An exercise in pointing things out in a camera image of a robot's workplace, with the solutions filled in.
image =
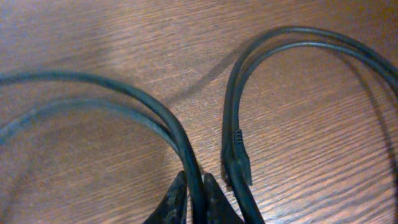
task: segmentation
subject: cable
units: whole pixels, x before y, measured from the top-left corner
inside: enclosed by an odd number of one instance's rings
[[[248,66],[247,70],[241,72],[246,59],[263,42],[271,37],[288,33],[313,34],[327,37],[340,41],[347,45],[347,47],[327,42],[292,42],[264,52],[254,59],[253,63]],[[377,73],[380,74],[388,83],[395,96],[398,98],[398,69],[375,51],[354,39],[335,32],[309,27],[283,27],[270,31],[256,39],[239,56],[231,71],[231,75],[229,76],[224,99],[221,146],[222,163],[246,223],[264,223],[264,220],[262,219],[261,213],[248,187],[248,184],[251,185],[250,163],[244,148],[243,135],[239,129],[238,119],[239,102],[243,92],[243,87],[250,74],[252,74],[254,69],[256,69],[256,67],[267,57],[293,47],[318,47],[331,49],[355,57],[373,70],[377,71]],[[394,168],[393,173],[398,176],[398,170],[396,167]]]
[[[192,200],[193,221],[195,223],[206,223],[206,202],[204,196],[203,182],[198,166],[198,162],[193,153],[193,149],[178,119],[152,96],[131,85],[118,82],[98,75],[78,72],[43,72],[43,73],[20,73],[12,76],[0,74],[0,86],[12,85],[24,82],[36,81],[64,81],[64,82],[83,82],[95,84],[118,91],[131,96],[157,114],[170,129],[172,139],[177,145],[182,158],[182,164],[187,175],[188,188]]]
[[[153,132],[162,137],[166,142],[173,148],[175,153],[180,157],[180,153],[177,146],[172,140],[170,131],[163,126],[163,124],[150,118],[148,115],[143,114],[134,108],[129,108],[127,106],[119,105],[116,103],[111,103],[106,100],[99,99],[87,99],[87,98],[70,98],[64,100],[58,100],[46,105],[34,108],[25,114],[13,119],[11,122],[6,124],[0,129],[0,144],[4,144],[8,139],[17,134],[17,131],[22,129],[27,124],[31,124],[33,119],[37,117],[48,117],[65,110],[73,110],[80,108],[99,108],[107,109],[113,113],[123,114],[133,121],[144,125],[151,129]]]

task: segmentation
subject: cord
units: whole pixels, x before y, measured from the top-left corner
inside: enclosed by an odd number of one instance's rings
[[[193,221],[195,223],[206,223],[206,202],[204,196],[203,182],[198,166],[198,162],[193,153],[193,149],[178,119],[162,103],[152,96],[131,85],[118,82],[109,78],[78,72],[42,72],[42,73],[19,73],[12,76],[0,74],[0,86],[12,85],[24,82],[36,81],[64,81],[64,82],[83,82],[95,84],[118,91],[127,96],[131,96],[157,114],[168,126],[172,140],[179,149],[182,164],[187,175],[188,188],[192,200]]]
[[[177,146],[172,140],[170,131],[163,126],[163,124],[150,118],[148,115],[141,113],[134,108],[119,105],[117,103],[111,103],[106,100],[99,99],[87,99],[87,98],[70,98],[64,100],[58,100],[38,108],[31,109],[25,114],[18,116],[11,122],[6,124],[0,129],[0,144],[4,144],[8,139],[13,137],[19,130],[25,125],[31,124],[31,121],[37,117],[48,117],[65,110],[73,110],[80,108],[100,108],[107,109],[113,113],[123,114],[133,121],[144,125],[151,129],[153,132],[162,137],[166,142],[173,148],[174,152],[180,157],[180,153]]]
[[[247,70],[241,72],[246,59],[263,42],[277,35],[288,33],[313,34],[327,37],[329,39],[342,42],[347,45],[347,47],[327,42],[292,42],[264,52],[254,59],[253,63],[248,66]],[[261,62],[277,52],[291,49],[293,47],[318,47],[331,49],[355,57],[373,70],[377,71],[377,73],[380,74],[388,83],[395,96],[398,98],[398,69],[369,47],[347,36],[310,27],[283,27],[270,31],[256,39],[239,56],[231,71],[231,75],[229,76],[224,99],[222,127],[221,160],[246,223],[264,223],[264,220],[262,219],[261,213],[256,205],[256,201],[248,187],[248,184],[251,185],[252,180],[249,157],[244,148],[242,132],[239,129],[238,112],[240,98],[244,84],[250,74],[252,74],[254,69],[256,69]],[[396,167],[393,173],[398,176],[398,170]]]

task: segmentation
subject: curved cable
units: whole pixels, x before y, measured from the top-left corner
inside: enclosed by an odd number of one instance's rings
[[[36,81],[64,81],[64,82],[83,82],[95,84],[118,91],[127,96],[131,96],[157,114],[168,126],[172,134],[172,139],[177,145],[182,158],[182,164],[187,175],[188,188],[192,200],[193,221],[195,223],[206,223],[206,202],[204,196],[203,182],[198,166],[198,162],[193,153],[188,136],[178,119],[162,103],[144,91],[137,89],[126,83],[118,82],[110,78],[101,77],[89,73],[79,72],[42,72],[42,73],[20,73],[12,76],[0,74],[0,86],[12,85],[24,82]]]
[[[246,59],[257,47],[271,37],[288,33],[315,34],[322,37],[328,37],[330,39],[340,41],[348,47],[329,44],[327,42],[309,41],[293,42],[280,45],[256,58],[254,62],[250,64],[248,69],[243,71],[243,74],[239,76]],[[367,66],[377,71],[392,88],[396,97],[398,97],[398,69],[396,69],[390,62],[381,57],[375,51],[371,50],[369,47],[347,36],[327,30],[309,27],[283,27],[268,32],[256,39],[239,56],[231,71],[231,75],[229,76],[224,99],[223,133],[221,146],[222,163],[225,167],[228,180],[233,188],[246,223],[264,223],[264,220],[262,219],[261,213],[248,187],[248,184],[251,184],[250,164],[249,158],[243,146],[243,135],[239,129],[238,119],[239,102],[243,92],[243,87],[250,74],[267,57],[292,47],[304,46],[332,49],[359,59]]]
[[[111,103],[107,100],[99,99],[87,99],[87,98],[70,98],[64,100],[57,100],[46,105],[40,106],[38,108],[31,109],[25,114],[18,116],[11,122],[7,123],[0,129],[0,144],[4,144],[8,139],[12,138],[18,131],[20,131],[24,126],[30,124],[30,122],[40,116],[52,116],[56,113],[73,110],[80,108],[100,108],[107,109],[113,113],[123,114],[133,121],[144,125],[151,129],[153,132],[162,137],[166,142],[173,148],[174,152],[180,157],[180,153],[177,146],[172,140],[170,131],[163,126],[163,124],[158,123],[153,120],[148,115],[130,108],[128,106],[123,106],[117,103]]]

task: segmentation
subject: wooden surface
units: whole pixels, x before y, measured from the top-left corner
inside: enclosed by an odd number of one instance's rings
[[[253,37],[279,26],[321,27],[398,65],[393,0],[0,3],[1,72],[84,71],[150,93],[182,122],[199,163],[239,214],[220,176],[221,118],[232,64]],[[0,95],[2,125],[67,96],[140,106],[85,84],[15,85]],[[393,102],[372,71],[347,57],[294,49],[262,63],[246,85],[240,118],[265,221],[392,223],[386,138],[398,145]],[[12,196],[7,223],[140,223],[182,169],[160,137],[100,110],[40,119],[1,150],[1,190]]]

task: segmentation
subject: wooden table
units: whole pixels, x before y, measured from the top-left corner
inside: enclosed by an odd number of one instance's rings
[[[199,163],[239,214],[221,180],[221,118],[232,65],[253,37],[286,25],[321,27],[398,65],[393,0],[0,3],[1,72],[90,72],[148,92],[182,122]],[[302,38],[311,37],[286,35],[267,46]],[[142,108],[76,83],[14,85],[0,95],[2,125],[73,96]],[[267,223],[393,222],[386,139],[398,145],[397,103],[364,65],[324,50],[277,54],[249,79],[240,118],[251,190]],[[6,223],[140,223],[182,170],[160,137],[101,110],[39,119],[1,150],[1,190],[12,202]]]

